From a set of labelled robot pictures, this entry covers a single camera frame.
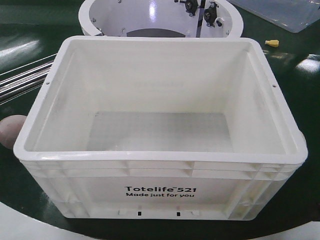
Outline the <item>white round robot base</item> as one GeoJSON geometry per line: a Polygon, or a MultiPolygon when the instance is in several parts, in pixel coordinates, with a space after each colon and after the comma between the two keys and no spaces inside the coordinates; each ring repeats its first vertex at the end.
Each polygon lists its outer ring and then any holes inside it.
{"type": "Polygon", "coordinates": [[[239,11],[226,0],[85,0],[84,35],[108,37],[239,38],[239,11]]]}

